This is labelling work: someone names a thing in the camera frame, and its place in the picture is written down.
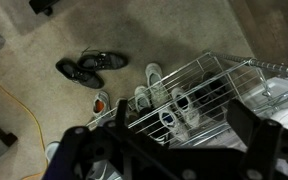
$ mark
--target wire shoe rack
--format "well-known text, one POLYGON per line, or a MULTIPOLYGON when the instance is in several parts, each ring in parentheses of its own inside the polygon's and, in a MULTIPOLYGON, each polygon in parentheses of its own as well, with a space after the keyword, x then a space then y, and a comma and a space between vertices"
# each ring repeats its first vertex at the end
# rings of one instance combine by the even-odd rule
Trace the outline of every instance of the wire shoe rack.
MULTIPOLYGON (((288 75, 287 66, 266 63, 254 58, 205 52, 199 58, 148 87, 146 91, 150 94, 149 97, 153 96, 151 94, 153 88, 161 84, 165 87, 164 91, 167 93, 162 93, 165 97, 160 97, 164 99, 163 104, 154 107, 150 113, 130 122, 127 126, 133 130, 136 129, 136 133, 145 132, 150 137, 154 134, 154 138, 168 137, 164 144, 169 143, 170 148, 200 145, 230 130, 226 122, 226 112, 227 104, 231 99, 240 100, 262 117, 278 111, 280 105, 288 103, 288 91, 272 92, 264 76, 265 71, 288 75), (254 87, 258 86, 261 87, 257 89, 261 94, 260 99, 252 96, 254 87), (172 98, 171 91, 174 88, 181 88, 184 93, 180 97, 172 98), (175 103, 179 103, 183 97, 190 99, 185 107, 190 105, 193 107, 186 112, 186 115, 199 116, 197 127, 190 126, 186 115, 175 106, 175 103), (188 139, 179 140, 174 135, 174 131, 165 130, 161 119, 156 116, 165 109, 175 114, 179 122, 177 128, 184 129, 185 134, 189 136, 188 139)), ((129 111, 136 111, 135 103, 135 97, 128 99, 129 111)), ((96 126, 102 118, 114 117, 115 112, 116 108, 113 108, 86 126, 96 126)))

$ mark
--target black metal frame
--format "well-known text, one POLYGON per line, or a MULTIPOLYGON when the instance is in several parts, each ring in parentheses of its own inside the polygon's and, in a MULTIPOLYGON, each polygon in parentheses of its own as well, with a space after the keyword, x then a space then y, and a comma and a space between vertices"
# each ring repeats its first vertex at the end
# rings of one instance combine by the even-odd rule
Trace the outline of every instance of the black metal frame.
POLYGON ((229 103, 227 120, 246 153, 229 148, 167 149, 124 125, 127 101, 120 101, 115 120, 90 132, 68 129, 44 180, 86 179, 94 162, 108 160, 123 179, 288 179, 275 170, 277 158, 288 161, 288 130, 261 121, 239 101, 229 103))

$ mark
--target beige carpet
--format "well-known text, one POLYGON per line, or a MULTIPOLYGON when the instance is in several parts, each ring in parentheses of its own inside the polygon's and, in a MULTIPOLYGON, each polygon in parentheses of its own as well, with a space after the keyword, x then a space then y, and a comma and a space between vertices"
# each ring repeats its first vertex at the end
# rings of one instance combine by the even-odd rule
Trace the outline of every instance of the beige carpet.
MULTIPOLYGON (((38 118, 45 143, 91 118, 97 90, 75 84, 55 69, 62 57, 77 60, 87 47, 125 54, 129 65, 101 71, 114 105, 146 84, 146 64, 168 74, 204 49, 252 56, 226 1, 62 0, 54 15, 35 15, 28 1, 0 0, 0 84, 38 118)), ((0 179, 20 179, 43 169, 38 132, 30 117, 0 91, 0 126, 18 142, 0 158, 0 179)))

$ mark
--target shoe rack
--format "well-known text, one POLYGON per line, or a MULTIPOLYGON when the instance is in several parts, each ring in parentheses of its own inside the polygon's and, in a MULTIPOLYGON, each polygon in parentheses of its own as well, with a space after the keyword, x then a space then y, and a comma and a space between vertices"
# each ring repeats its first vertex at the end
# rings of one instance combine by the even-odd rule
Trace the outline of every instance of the shoe rack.
MULTIPOLYGON (((288 90, 272 91, 272 85, 267 82, 268 72, 273 72, 275 78, 288 81, 286 78, 288 77, 287 66, 266 63, 250 57, 237 57, 206 51, 202 56, 174 70, 161 80, 169 94, 175 87, 185 90, 185 96, 188 96, 191 103, 194 104, 192 111, 199 112, 198 127, 189 128, 184 121, 184 117, 178 113, 178 109, 174 105, 180 99, 172 99, 170 95, 168 101, 162 106, 131 122, 128 127, 137 126, 138 131, 136 133, 140 133, 160 121, 156 119, 154 123, 146 123, 147 118, 164 108, 171 108, 178 120, 182 122, 182 126, 187 129, 190 138, 182 142, 170 135, 167 140, 167 142, 170 142, 170 148, 201 145, 224 132, 231 131, 226 122, 227 104, 231 99, 238 99, 255 114, 263 118, 272 115, 272 113, 279 110, 281 105, 288 103, 288 90), (218 82, 220 82, 219 85, 210 88, 212 84, 218 84, 218 82), (224 89, 224 91, 214 96, 214 93, 220 89, 224 89), (196 93, 202 90, 206 90, 206 93, 196 93), (201 103, 203 98, 211 96, 212 98, 207 102, 201 103)), ((154 88, 154 85, 148 87, 148 92, 150 92, 150 88, 154 88)), ((129 110, 135 111, 135 98, 131 97, 128 101, 129 110)), ((115 111, 116 108, 113 108, 107 114, 112 114, 111 117, 114 117, 115 111)), ((99 117, 86 126, 94 126, 101 118, 99 117)), ((150 132, 148 136, 159 130, 156 129, 154 132, 150 132)))

